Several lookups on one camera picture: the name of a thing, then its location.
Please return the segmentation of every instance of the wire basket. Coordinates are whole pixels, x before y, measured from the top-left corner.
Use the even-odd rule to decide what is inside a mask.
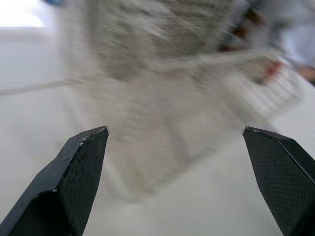
[[[106,5],[108,9],[117,7],[111,3]],[[89,38],[89,24],[80,28],[84,16],[79,15],[78,23],[75,17],[65,23],[71,30],[64,32],[68,35],[64,71],[66,77],[81,82],[73,87],[91,123],[110,127],[106,155],[111,172],[120,173],[132,199],[151,194],[193,160],[228,145],[230,131],[266,125],[299,97],[297,74],[286,66],[272,80],[264,80],[277,60],[269,49],[202,55],[218,45],[216,38],[193,49],[194,53],[182,54],[189,39],[184,37],[179,43],[182,46],[175,47],[171,55],[153,57],[148,47],[151,41],[146,44],[152,35],[140,33],[136,41],[126,43],[134,34],[116,24],[121,15],[117,15],[119,19],[104,16],[113,21],[108,27],[118,26],[110,29],[117,34],[116,41],[112,35],[106,36],[109,29],[99,28],[95,37],[102,40],[94,43]],[[221,18],[212,19],[218,22]],[[205,38],[219,37],[215,28]],[[167,38],[168,45],[173,39]],[[145,50],[137,51],[138,43]]]

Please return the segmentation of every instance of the person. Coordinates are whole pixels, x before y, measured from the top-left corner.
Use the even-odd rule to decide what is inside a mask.
[[[315,85],[315,0],[288,2],[285,9],[274,9],[271,15],[265,17],[259,11],[249,9],[245,14],[245,19],[254,23],[255,30],[261,30],[258,26],[266,25],[268,22],[266,27],[269,28],[269,40],[277,41],[269,42],[270,45],[279,46],[281,44],[279,48],[284,49],[293,68],[303,78]],[[250,47],[250,43],[247,46],[244,46],[244,43],[247,43],[249,35],[255,33],[255,30],[245,25],[239,26],[232,32],[234,38],[243,41],[243,45],[240,47],[224,45],[220,48],[220,52],[245,50]]]

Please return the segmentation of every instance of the textured black surface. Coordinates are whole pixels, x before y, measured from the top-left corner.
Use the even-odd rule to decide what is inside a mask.
[[[106,140],[107,137],[99,133],[83,143],[58,189],[76,236],[83,234],[90,216],[100,180]]]
[[[308,224],[315,203],[311,178],[277,139],[249,130],[244,137],[258,187],[283,235],[303,235],[300,232]],[[298,145],[289,138],[284,141]]]
[[[97,192],[107,127],[70,138],[0,224],[0,236],[81,236]]]

